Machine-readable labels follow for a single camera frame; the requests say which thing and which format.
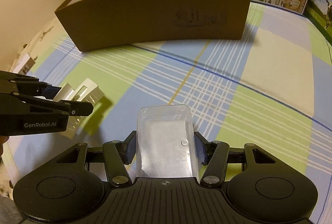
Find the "white hair claw clip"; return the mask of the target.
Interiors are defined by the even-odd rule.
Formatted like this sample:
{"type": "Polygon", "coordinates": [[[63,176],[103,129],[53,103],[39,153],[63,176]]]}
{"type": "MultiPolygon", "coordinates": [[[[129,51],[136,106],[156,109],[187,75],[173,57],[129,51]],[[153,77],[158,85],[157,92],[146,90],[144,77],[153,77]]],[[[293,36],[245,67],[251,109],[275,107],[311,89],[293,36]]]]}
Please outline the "white hair claw clip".
{"type": "Polygon", "coordinates": [[[70,84],[65,84],[55,95],[55,102],[70,103],[69,119],[67,129],[60,134],[73,139],[83,117],[89,116],[96,105],[104,97],[99,86],[89,78],[86,78],[76,89],[70,84]]]}

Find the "clear plastic tray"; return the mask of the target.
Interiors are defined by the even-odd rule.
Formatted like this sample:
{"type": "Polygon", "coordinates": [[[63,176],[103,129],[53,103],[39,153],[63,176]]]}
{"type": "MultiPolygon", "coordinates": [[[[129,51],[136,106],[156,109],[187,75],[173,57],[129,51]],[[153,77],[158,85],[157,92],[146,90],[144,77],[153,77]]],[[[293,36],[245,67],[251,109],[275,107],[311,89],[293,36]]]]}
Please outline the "clear plastic tray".
{"type": "Polygon", "coordinates": [[[136,176],[199,178],[191,110],[187,105],[143,107],[137,114],[136,176]]]}

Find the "checked bed sheet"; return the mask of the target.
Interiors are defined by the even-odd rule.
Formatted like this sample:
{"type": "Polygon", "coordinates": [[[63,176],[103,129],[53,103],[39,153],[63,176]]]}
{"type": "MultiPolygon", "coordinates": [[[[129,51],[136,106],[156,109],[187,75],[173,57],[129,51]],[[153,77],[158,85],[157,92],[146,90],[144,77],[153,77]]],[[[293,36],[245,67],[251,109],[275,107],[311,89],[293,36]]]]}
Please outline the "checked bed sheet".
{"type": "Polygon", "coordinates": [[[101,146],[136,128],[142,107],[185,104],[194,129],[234,148],[255,143],[316,184],[314,223],[331,223],[331,47],[304,17],[252,3],[239,41],[132,44],[80,52],[57,20],[32,40],[30,74],[104,93],[73,138],[11,137],[12,182],[73,144],[101,146]]]}

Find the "brown cardboard box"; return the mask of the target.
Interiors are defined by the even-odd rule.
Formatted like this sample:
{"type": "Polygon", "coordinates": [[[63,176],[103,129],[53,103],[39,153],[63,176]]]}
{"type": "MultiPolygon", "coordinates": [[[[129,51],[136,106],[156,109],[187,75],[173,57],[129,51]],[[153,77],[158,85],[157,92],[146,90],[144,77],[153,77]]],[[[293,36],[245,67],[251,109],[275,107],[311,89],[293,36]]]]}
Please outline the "brown cardboard box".
{"type": "Polygon", "coordinates": [[[81,52],[242,37],[251,0],[65,0],[55,15],[81,52]]]}

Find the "cow picture milk box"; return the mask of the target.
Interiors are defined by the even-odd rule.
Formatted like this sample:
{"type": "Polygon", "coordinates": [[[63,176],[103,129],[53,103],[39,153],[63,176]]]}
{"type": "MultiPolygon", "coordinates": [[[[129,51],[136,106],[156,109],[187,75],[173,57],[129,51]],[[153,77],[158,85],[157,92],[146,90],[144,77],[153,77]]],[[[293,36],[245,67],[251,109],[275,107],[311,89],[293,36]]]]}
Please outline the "cow picture milk box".
{"type": "Polygon", "coordinates": [[[304,15],[331,45],[331,0],[308,0],[304,15]]]}

